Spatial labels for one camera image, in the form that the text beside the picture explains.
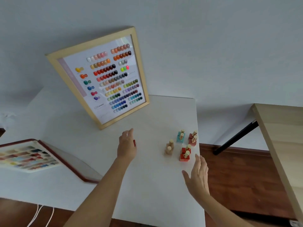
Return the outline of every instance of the hand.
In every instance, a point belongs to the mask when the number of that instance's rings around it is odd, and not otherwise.
[[[209,194],[209,188],[207,183],[208,178],[208,167],[205,159],[202,156],[195,155],[196,161],[194,167],[191,170],[191,178],[189,178],[186,171],[182,171],[184,176],[185,184],[189,193],[198,199],[203,194]]]
[[[137,154],[137,147],[134,146],[134,129],[129,131],[123,131],[122,135],[119,137],[119,146],[117,150],[117,158],[123,159],[130,163]]]

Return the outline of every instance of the forearm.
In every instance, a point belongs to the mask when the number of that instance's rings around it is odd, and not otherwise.
[[[252,227],[236,214],[222,206],[208,193],[203,192],[196,199],[218,226],[222,227]]]
[[[128,165],[117,158],[64,227],[109,226]]]

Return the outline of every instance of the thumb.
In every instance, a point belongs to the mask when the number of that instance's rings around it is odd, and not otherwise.
[[[185,170],[182,171],[182,174],[183,174],[183,177],[184,177],[185,184],[187,185],[189,183],[189,180],[190,180],[189,175]]]

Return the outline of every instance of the person's right arm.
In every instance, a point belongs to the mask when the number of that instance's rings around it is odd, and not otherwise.
[[[204,208],[218,226],[224,227],[252,227],[236,214],[222,206],[209,194],[208,167],[202,156],[195,155],[196,161],[191,171],[191,178],[186,171],[182,171],[189,193]]]

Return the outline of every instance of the open swatch book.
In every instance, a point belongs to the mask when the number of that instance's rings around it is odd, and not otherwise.
[[[81,180],[98,183],[102,176],[77,157],[41,140],[28,139],[0,145],[0,167],[34,173],[65,166]]]

